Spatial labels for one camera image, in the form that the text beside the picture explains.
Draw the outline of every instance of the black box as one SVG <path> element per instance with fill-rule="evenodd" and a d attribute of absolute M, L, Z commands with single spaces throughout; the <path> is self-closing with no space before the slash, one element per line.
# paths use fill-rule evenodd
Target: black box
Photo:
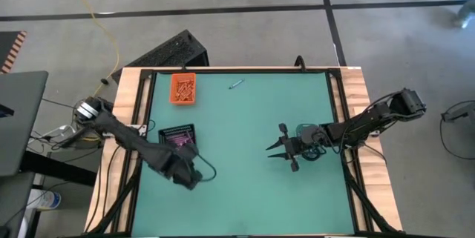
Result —
<path fill-rule="evenodd" d="M 162 43 L 125 67 L 209 67 L 206 48 L 188 31 Z M 112 74 L 119 83 L 122 69 Z"/>

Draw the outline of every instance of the table leg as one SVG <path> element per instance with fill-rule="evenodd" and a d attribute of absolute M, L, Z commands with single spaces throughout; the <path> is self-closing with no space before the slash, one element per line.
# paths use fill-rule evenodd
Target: table leg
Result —
<path fill-rule="evenodd" d="M 53 176 L 82 185 L 94 186 L 96 182 L 96 173 L 92 171 L 68 165 L 30 151 L 24 152 L 20 169 L 22 171 L 40 173 L 45 176 Z"/>

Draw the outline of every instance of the desk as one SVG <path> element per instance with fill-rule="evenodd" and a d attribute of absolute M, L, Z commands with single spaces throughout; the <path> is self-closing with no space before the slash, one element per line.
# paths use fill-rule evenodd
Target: desk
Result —
<path fill-rule="evenodd" d="M 26 151 L 39 104 L 46 71 L 0 75 L 0 104 L 14 110 L 0 118 L 0 225 L 17 237 L 35 173 L 93 185 L 96 174 Z"/>
<path fill-rule="evenodd" d="M 298 70 L 299 67 L 225 67 L 227 69 L 273 69 L 276 71 L 279 70 L 288 70 L 288 69 L 295 69 Z M 307 69 L 312 68 L 331 68 L 331 67 L 308 67 Z M 130 67 L 126 68 L 122 72 L 122 78 L 119 83 L 119 88 L 117 91 L 117 97 L 114 102 L 114 115 L 121 120 L 125 124 L 131 124 L 133 119 L 132 116 L 134 115 L 134 109 L 136 110 L 136 120 L 137 122 L 142 123 L 145 118 L 145 104 L 147 103 L 147 93 L 149 87 L 149 81 L 145 80 L 142 83 L 142 87 L 139 89 L 140 84 L 140 74 L 141 70 L 144 69 L 142 67 Z M 154 68 L 156 70 L 176 70 L 177 67 L 158 67 Z M 189 70 L 216 70 L 216 69 L 223 69 L 223 67 L 190 67 Z M 341 74 L 341 81 L 343 82 L 341 87 L 344 89 L 346 99 L 344 101 L 347 103 L 347 109 L 350 113 L 350 116 L 355 116 L 356 114 L 363 111 L 366 106 L 369 105 L 370 100 L 368 98 L 366 85 L 364 83 L 364 78 L 362 75 L 361 68 L 359 67 L 343 67 L 338 69 L 338 73 Z M 332 78 L 331 84 L 333 89 L 333 95 L 335 97 L 335 104 L 337 108 L 337 114 L 339 120 L 343 120 L 344 113 L 343 109 L 345 105 L 341 104 L 338 84 L 336 83 L 337 79 Z M 137 95 L 138 91 L 142 91 L 144 94 Z M 376 148 L 377 150 L 381 151 L 381 145 L 378 139 L 370 138 L 367 141 L 367 144 Z M 108 140 L 105 143 L 105 148 L 102 154 L 102 166 L 107 167 L 109 162 L 111 161 L 111 156 L 116 148 L 116 143 L 114 140 Z M 130 167 L 128 169 L 129 175 L 132 172 L 131 168 L 135 164 L 136 156 L 133 155 L 131 157 L 131 162 L 129 163 Z M 105 210 L 107 211 L 108 208 L 114 202 L 117 191 L 119 188 L 121 176 L 122 176 L 122 168 L 125 159 L 125 151 L 119 151 L 116 153 L 114 159 L 112 159 L 111 163 L 111 172 L 109 174 L 109 186 L 107 192 L 107 199 L 105 203 Z M 373 155 L 371 152 L 366 151 L 364 149 L 360 150 L 360 163 L 361 163 L 361 173 L 362 179 L 364 180 L 364 186 L 367 192 L 368 197 L 373 202 L 373 204 L 378 208 L 380 213 L 384 216 L 384 218 L 395 228 L 400 229 L 401 223 L 399 221 L 399 215 L 397 212 L 396 204 L 393 197 L 393 192 L 390 186 L 389 176 L 387 174 L 387 169 L 384 165 L 384 161 L 380 159 L 378 156 Z M 98 180 L 96 181 L 96 186 L 94 188 L 94 193 L 92 196 L 90 211 L 88 214 L 89 222 L 91 217 L 93 216 L 94 208 L 96 206 L 96 201 L 98 200 L 99 196 L 99 206 L 96 212 L 95 217 L 93 218 L 92 226 L 95 226 L 98 221 L 101 219 L 102 215 L 102 208 L 104 205 L 104 200 L 106 196 L 105 192 L 105 181 L 107 178 L 107 171 L 106 169 L 102 169 L 101 176 L 101 192 L 98 193 Z M 360 230 L 367 230 L 369 229 L 366 224 L 364 223 L 364 213 L 362 212 L 361 205 L 357 198 L 354 196 L 354 203 L 355 203 L 355 214 L 356 219 L 358 221 L 358 227 Z M 124 231 L 127 227 L 130 228 L 130 222 L 128 223 L 127 214 L 129 209 L 129 201 L 128 199 L 125 201 L 119 219 L 117 220 L 117 228 L 115 230 Z"/>

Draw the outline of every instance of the yellow cable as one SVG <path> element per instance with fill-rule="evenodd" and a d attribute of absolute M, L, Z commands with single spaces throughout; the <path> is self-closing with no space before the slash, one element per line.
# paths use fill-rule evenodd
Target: yellow cable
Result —
<path fill-rule="evenodd" d="M 110 32 L 108 32 L 105 29 L 105 27 L 102 26 L 99 23 L 99 21 L 96 19 L 96 16 L 94 15 L 94 11 L 92 10 L 91 5 L 88 3 L 88 0 L 81 0 L 81 1 L 86 6 L 86 8 L 89 10 L 89 13 L 92 17 L 92 20 L 94 21 L 94 24 L 96 24 L 98 27 L 100 27 L 102 30 L 104 30 L 105 35 L 107 35 L 107 37 L 111 40 L 112 45 L 114 46 L 114 48 L 116 50 L 116 55 L 117 55 L 116 64 L 115 64 L 114 68 L 112 69 L 112 71 L 109 73 L 109 75 L 107 75 L 107 77 L 105 77 L 105 79 L 109 79 L 112 76 L 112 74 L 116 71 L 116 69 L 117 69 L 117 67 L 119 66 L 119 63 L 120 63 L 119 47 L 117 46 L 116 39 L 112 36 L 112 34 Z M 94 91 L 93 97 L 98 94 L 98 92 L 100 91 L 102 86 L 103 86 L 103 83 L 101 83 L 99 85 L 99 87 L 97 87 L 96 91 Z"/>

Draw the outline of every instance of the white bottle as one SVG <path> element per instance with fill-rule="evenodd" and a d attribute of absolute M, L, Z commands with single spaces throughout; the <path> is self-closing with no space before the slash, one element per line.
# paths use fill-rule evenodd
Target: white bottle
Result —
<path fill-rule="evenodd" d="M 61 202 L 61 195 L 52 191 L 31 189 L 28 197 L 27 208 L 39 210 L 52 210 L 58 207 Z"/>

